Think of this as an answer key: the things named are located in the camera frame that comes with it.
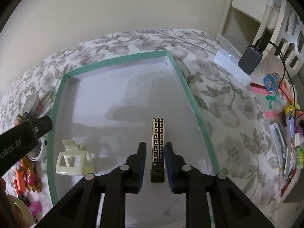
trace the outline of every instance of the toy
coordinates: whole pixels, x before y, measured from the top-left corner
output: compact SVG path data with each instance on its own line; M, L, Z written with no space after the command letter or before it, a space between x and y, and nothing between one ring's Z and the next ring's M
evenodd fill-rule
M21 190L19 190L19 188L18 188L17 180L14 180L14 187L15 187L15 191L16 191L17 195L22 195L23 194L23 192Z
M32 205L29 206L29 210L31 211L32 215L36 215L38 212L42 210L42 205L38 201L34 201Z
M264 87L267 91L273 92L279 88L279 83L281 81L281 76L277 73L274 74L267 74L264 77Z
M22 224L21 227L31 227L34 224L34 219L28 207L15 196L6 196L15 220Z
M302 169L304 167L304 153L301 148L296 151L296 167L297 169Z
M25 192L25 182L24 182L24 172L19 172L17 168L15 168L15 174L16 174L16 182L17 182L17 189L20 191Z
M26 198L24 195L18 195L18 198L29 208L31 204L29 203L28 198ZM36 215L33 215L34 224L37 224L37 217Z
M295 88L295 86L292 88L292 85L289 84L288 80L283 79L279 92L281 93L281 95L287 96L287 98L293 102L293 98L295 100L295 102L297 102L297 90Z
M28 159L28 156L25 155L20 160L21 169L27 174L27 187L31 191L37 193L41 192L42 183L37 173L34 172L31 161Z

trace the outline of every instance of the pink toy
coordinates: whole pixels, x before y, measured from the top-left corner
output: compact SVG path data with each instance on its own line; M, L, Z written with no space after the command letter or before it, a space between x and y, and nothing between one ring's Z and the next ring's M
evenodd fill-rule
M27 171L27 181L29 182L29 184L33 185L36 182L36 173L31 174L30 171Z
M260 86L255 83L250 83L250 86L256 95L254 100L262 107L264 112L262 116L265 115L267 118L271 119L282 116L283 103L279 95L276 98L279 103L272 102L272 107L269 108L269 100L267 99L267 96L271 96L271 92L267 91L264 86Z
M24 181L27 182L27 174L24 174Z
M31 211L32 215L36 215L38 212L42 211L42 205L39 201L34 201L32 205L29 206L29 210Z

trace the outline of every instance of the white furniture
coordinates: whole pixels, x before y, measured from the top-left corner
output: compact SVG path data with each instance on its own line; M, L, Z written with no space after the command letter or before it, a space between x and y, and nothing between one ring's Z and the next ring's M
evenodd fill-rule
M224 16L216 39L221 47L230 52L233 50L231 54L237 58L241 58L243 52L240 52L240 48L236 46L244 45L244 42L242 42L242 40L233 39L233 37L230 37L229 40L229 38L226 38L225 35L223 35L224 26L231 7L245 13L260 23L260 27L253 42L250 42L253 44L262 37L266 27L270 30L276 27L279 17L279 8L274 0L227 0Z
M227 36L223 33L231 6L260 23L253 42L248 43L244 39ZM304 51L302 51L304 25L286 0L281 1L280 7L277 6L274 0L227 0L227 6L216 39L222 48L240 59L247 46L254 44L263 36L265 29L272 32L270 40L281 49L286 69L290 76L293 77L300 70L304 62ZM263 52L262 61L250 75L252 82L262 85L262 78L266 74L283 74L283 64L280 57L274 56L274 53L274 47L269 44Z

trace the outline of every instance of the metal screw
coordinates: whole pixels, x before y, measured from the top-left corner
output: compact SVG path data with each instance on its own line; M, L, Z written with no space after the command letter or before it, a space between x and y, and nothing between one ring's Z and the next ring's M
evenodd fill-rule
M223 174L223 173L218 173L218 174L217 174L217 177L218 177L219 179L222 179L222 180L224 180L224 179L227 178L227 176L226 176L225 174Z
M128 169L130 169L130 166L127 165L127 164L123 164L122 166L120 166L120 169L121 170L128 170Z
M92 180L94 178L94 174L93 173L88 173L85 175L85 179L86 180Z
M191 166L187 165L187 164L183 165L181 168L182 168L182 170L185 170L185 171L191 170Z

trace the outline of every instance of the bed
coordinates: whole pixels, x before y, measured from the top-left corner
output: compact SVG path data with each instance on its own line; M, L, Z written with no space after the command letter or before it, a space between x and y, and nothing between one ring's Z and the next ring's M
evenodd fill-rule
M208 47L219 45L205 32L190 29L166 30ZM251 199L272 222L283 202L283 187L275 148L259 100L250 86L242 86L216 65L214 54L154 30L111 33L53 54L28 70L6 90L0 102L0 133L14 126L26 97L37 93L44 103L42 115L50 115L63 75L91 63L127 54L168 50L182 71L200 108L221 171ZM15 195L14 167L4 176L7 193ZM27 192L31 201L43 206L40 219L51 208L46 160L36 165L44 185L41 193Z

